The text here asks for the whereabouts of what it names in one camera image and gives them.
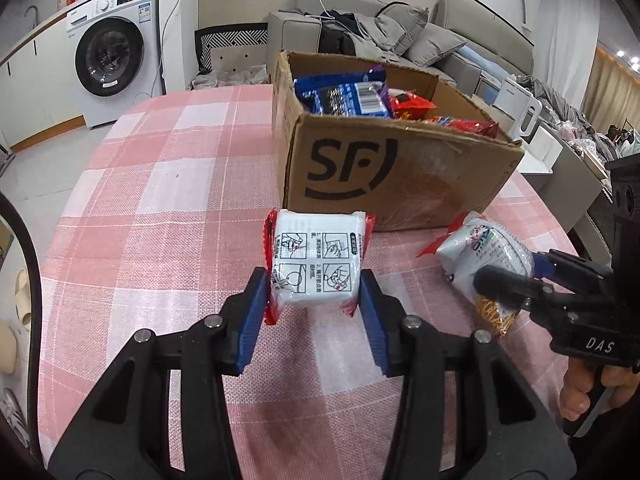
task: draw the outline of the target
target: gray pillow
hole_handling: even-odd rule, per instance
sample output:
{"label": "gray pillow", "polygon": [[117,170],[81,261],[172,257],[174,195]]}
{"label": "gray pillow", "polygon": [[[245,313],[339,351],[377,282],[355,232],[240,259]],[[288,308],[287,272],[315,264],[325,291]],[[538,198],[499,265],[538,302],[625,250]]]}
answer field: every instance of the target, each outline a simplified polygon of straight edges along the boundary
{"label": "gray pillow", "polygon": [[431,66],[466,44],[466,38],[433,23],[427,23],[404,57],[418,66]]}
{"label": "gray pillow", "polygon": [[404,29],[404,36],[393,48],[397,56],[402,56],[407,49],[418,39],[429,19],[429,9],[412,7],[407,4],[390,4],[379,13],[396,20]]}

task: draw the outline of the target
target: snack package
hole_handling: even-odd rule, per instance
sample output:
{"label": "snack package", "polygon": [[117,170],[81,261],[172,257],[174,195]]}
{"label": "snack package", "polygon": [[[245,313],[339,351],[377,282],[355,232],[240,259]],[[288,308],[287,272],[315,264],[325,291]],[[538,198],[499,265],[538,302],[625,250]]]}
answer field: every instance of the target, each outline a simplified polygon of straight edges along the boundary
{"label": "snack package", "polygon": [[386,71],[300,77],[294,81],[300,102],[313,114],[390,118]]}
{"label": "snack package", "polygon": [[455,119],[453,117],[430,117],[425,119],[430,123],[438,123],[449,128],[455,128],[461,132],[467,132],[469,134],[478,134],[485,137],[495,139],[498,136],[498,124],[493,121],[472,121],[464,119]]}
{"label": "snack package", "polygon": [[513,310],[476,293],[476,270],[486,265],[502,267],[531,277],[531,252],[501,225],[475,211],[463,213],[450,225],[447,235],[438,238],[418,256],[436,254],[447,279],[476,306],[494,335],[503,336],[513,324],[519,309]]}
{"label": "snack package", "polygon": [[375,217],[271,211],[264,223],[264,255],[271,277],[265,323],[286,306],[335,303],[353,316],[362,258]]}
{"label": "snack package", "polygon": [[428,99],[412,92],[389,89],[389,102],[396,119],[419,121],[429,110],[437,108]]}

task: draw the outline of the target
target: pink checkered tablecloth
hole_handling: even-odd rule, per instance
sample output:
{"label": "pink checkered tablecloth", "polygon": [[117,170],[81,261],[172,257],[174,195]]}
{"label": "pink checkered tablecloth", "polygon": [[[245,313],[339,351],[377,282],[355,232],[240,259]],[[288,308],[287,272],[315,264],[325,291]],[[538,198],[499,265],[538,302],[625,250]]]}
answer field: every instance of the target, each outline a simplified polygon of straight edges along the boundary
{"label": "pink checkered tablecloth", "polygon": [[[149,100],[122,116],[94,153],[42,266],[38,403],[47,459],[136,329],[187,329],[264,265],[262,225],[278,206],[271,92],[243,86]],[[573,252],[518,173],[486,214],[532,250]],[[468,335],[472,307],[445,281],[435,256],[415,257],[442,233],[374,234],[364,265],[408,312]],[[524,314],[502,344],[554,412],[566,360],[549,340]],[[178,377],[170,391],[175,466],[182,465]],[[244,374],[225,378],[244,478],[380,478],[400,386],[373,364],[358,313],[287,309],[276,326],[262,327]],[[452,443],[448,431],[443,465],[451,464]]]}

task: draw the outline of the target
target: metal screw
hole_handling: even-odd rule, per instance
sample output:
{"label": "metal screw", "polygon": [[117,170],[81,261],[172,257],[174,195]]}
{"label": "metal screw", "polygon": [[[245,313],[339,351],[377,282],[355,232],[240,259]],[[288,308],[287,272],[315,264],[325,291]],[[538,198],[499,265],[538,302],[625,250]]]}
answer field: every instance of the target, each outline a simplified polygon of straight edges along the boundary
{"label": "metal screw", "polygon": [[218,328],[222,325],[222,321],[222,316],[219,316],[218,314],[211,314],[204,319],[204,324],[209,328]]}
{"label": "metal screw", "polygon": [[133,335],[133,339],[138,343],[146,343],[151,339],[151,330],[148,328],[141,328],[140,330],[136,330],[136,333]]}
{"label": "metal screw", "polygon": [[487,330],[476,330],[474,332],[474,337],[476,341],[479,343],[490,343],[491,342],[491,334],[487,332]]}
{"label": "metal screw", "polygon": [[406,316],[403,320],[402,320],[402,325],[405,328],[420,328],[420,325],[422,324],[422,320],[418,317],[418,316]]}

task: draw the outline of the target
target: washing machine door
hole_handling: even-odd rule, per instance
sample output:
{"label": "washing machine door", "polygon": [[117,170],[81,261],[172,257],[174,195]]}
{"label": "washing machine door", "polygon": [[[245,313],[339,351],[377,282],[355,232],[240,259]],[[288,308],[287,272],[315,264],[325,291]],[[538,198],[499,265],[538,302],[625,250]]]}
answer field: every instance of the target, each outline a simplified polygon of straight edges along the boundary
{"label": "washing machine door", "polygon": [[76,49],[76,73],[89,92],[108,97],[129,86],[143,57],[139,28],[121,18],[105,18],[82,35]]}

